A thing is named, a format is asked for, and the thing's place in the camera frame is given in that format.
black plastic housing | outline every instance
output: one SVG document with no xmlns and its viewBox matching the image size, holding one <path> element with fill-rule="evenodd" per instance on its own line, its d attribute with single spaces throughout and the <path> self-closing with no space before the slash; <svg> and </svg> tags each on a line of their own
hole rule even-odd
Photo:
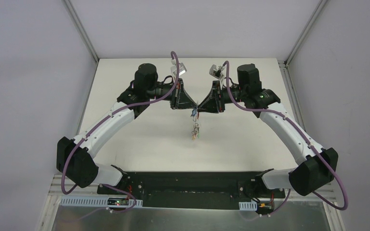
<svg viewBox="0 0 370 231">
<path fill-rule="evenodd" d="M 255 187 L 260 172 L 127 172 L 116 188 L 129 190 L 143 207 L 239 210 L 239 202 L 251 196 L 240 188 Z M 107 187 L 97 187 L 98 194 L 122 195 Z M 279 189 L 267 190 L 264 198 L 285 198 Z"/>
<path fill-rule="evenodd" d="M 224 98 L 221 97 L 219 80 L 212 81 L 209 95 L 198 105 L 198 112 L 219 113 L 225 111 Z"/>
<path fill-rule="evenodd" d="M 248 94 L 254 94 L 262 90 L 262 82 L 259 77 L 259 70 L 254 64 L 238 66 L 238 82 L 241 88 L 247 88 Z"/>
<path fill-rule="evenodd" d="M 76 144 L 66 137 L 57 143 L 56 168 L 63 172 L 65 162 Z M 89 186 L 97 177 L 98 167 L 94 163 L 90 154 L 85 149 L 77 148 L 67 166 L 66 176 L 75 182 L 79 187 Z"/>
<path fill-rule="evenodd" d="M 149 98 L 147 96 L 143 96 L 142 94 L 138 95 L 130 88 L 126 89 L 117 98 L 117 102 L 123 102 L 126 105 L 130 105 L 133 103 L 143 103 L 143 102 L 148 102 L 148 101 L 149 101 Z M 129 107 L 129 108 L 134 111 L 134 118 L 137 118 L 145 109 L 147 109 L 147 107 L 149 107 L 149 104 L 134 106 L 134 107 Z"/>
<path fill-rule="evenodd" d="M 184 81 L 179 78 L 176 89 L 172 92 L 170 105 L 172 109 L 193 109 L 198 105 L 188 95 L 184 88 Z"/>
<path fill-rule="evenodd" d="M 333 148 L 329 148 L 324 149 L 320 154 L 335 171 L 338 162 L 337 152 Z M 318 156 L 308 158 L 289 174 L 291 186 L 302 196 L 309 195 L 333 179 L 334 176 Z"/>
<path fill-rule="evenodd" d="M 262 89 L 253 95 L 245 95 L 242 92 L 242 101 L 246 108 L 251 109 L 267 109 L 272 103 L 280 103 L 280 98 L 270 89 Z M 259 118 L 260 112 L 253 112 Z"/>
<path fill-rule="evenodd" d="M 133 92 L 145 97 L 146 91 L 153 89 L 157 85 L 158 73 L 153 64 L 141 64 L 134 74 Z"/>
</svg>

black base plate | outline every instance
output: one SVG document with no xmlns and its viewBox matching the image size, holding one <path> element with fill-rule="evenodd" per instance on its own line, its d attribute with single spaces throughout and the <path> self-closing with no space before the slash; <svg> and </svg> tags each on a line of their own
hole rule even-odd
<svg viewBox="0 0 370 231">
<path fill-rule="evenodd" d="M 131 186 L 136 199 L 144 207 L 239 209 L 239 202 L 252 197 L 284 198 L 284 191 L 265 190 L 255 195 L 254 176 L 261 172 L 127 172 L 116 186 L 128 191 Z M 98 187 L 98 194 L 122 195 L 107 187 Z"/>
</svg>

metal sheet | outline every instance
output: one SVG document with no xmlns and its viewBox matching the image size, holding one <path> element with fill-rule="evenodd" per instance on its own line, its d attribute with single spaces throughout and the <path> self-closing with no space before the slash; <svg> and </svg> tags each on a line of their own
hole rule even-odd
<svg viewBox="0 0 370 231">
<path fill-rule="evenodd" d="M 139 208 L 127 213 L 107 210 L 66 223 L 95 210 L 92 207 L 60 206 L 53 231 L 329 231 L 322 202 L 287 202 L 276 214 L 259 218 L 255 212 L 235 210 Z"/>
</svg>

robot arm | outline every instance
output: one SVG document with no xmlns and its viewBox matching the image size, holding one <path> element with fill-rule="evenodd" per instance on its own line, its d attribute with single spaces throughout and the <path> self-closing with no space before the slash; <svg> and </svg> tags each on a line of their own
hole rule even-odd
<svg viewBox="0 0 370 231">
<path fill-rule="evenodd" d="M 186 69 L 180 64 L 180 75 Z M 134 81 L 117 98 L 117 102 L 90 128 L 73 139 L 63 137 L 57 144 L 56 168 L 63 172 L 66 160 L 71 151 L 80 143 L 67 166 L 66 176 L 79 187 L 84 188 L 91 183 L 117 185 L 124 171 L 115 166 L 106 166 L 94 162 L 98 151 L 123 126 L 136 119 L 148 106 L 138 105 L 116 110 L 133 103 L 144 103 L 150 99 L 161 98 L 173 87 L 171 83 L 157 82 L 157 69 L 152 64 L 142 64 L 135 72 Z M 196 108 L 196 103 L 188 96 L 181 78 L 175 90 L 164 100 L 170 101 L 172 109 Z"/>
<path fill-rule="evenodd" d="M 225 104 L 232 103 L 225 87 L 222 87 L 222 67 L 212 66 L 210 74 L 219 79 L 213 81 L 210 94 L 198 106 L 199 112 L 220 113 L 225 111 Z M 283 141 L 291 152 L 297 168 L 273 170 L 262 172 L 255 178 L 257 194 L 266 190 L 283 188 L 294 189 L 300 195 L 308 195 L 319 187 L 331 182 L 334 177 L 312 149 L 307 146 L 299 132 L 286 120 L 292 118 L 280 103 L 280 99 L 272 90 L 262 89 L 259 78 L 259 70 L 254 64 L 246 64 L 238 67 L 238 82 L 230 87 L 233 98 L 237 102 L 244 102 L 246 108 L 269 109 L 283 114 L 272 112 L 253 112 L 256 117 L 264 121 Z M 311 141 L 315 150 L 335 170 L 338 154 L 334 149 L 324 149 L 315 142 L 300 126 L 294 122 L 300 131 Z"/>
</svg>

gray wall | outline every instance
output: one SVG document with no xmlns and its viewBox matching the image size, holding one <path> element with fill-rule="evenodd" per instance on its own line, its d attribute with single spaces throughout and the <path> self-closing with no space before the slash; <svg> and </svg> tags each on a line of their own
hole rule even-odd
<svg viewBox="0 0 370 231">
<path fill-rule="evenodd" d="M 290 71 L 308 132 L 339 152 L 347 230 L 370 230 L 370 0 L 330 1 Z"/>
<path fill-rule="evenodd" d="M 72 0 L 101 58 L 286 59 L 319 0 Z"/>
<path fill-rule="evenodd" d="M 34 230 L 95 64 L 60 0 L 0 0 L 0 230 Z"/>
</svg>

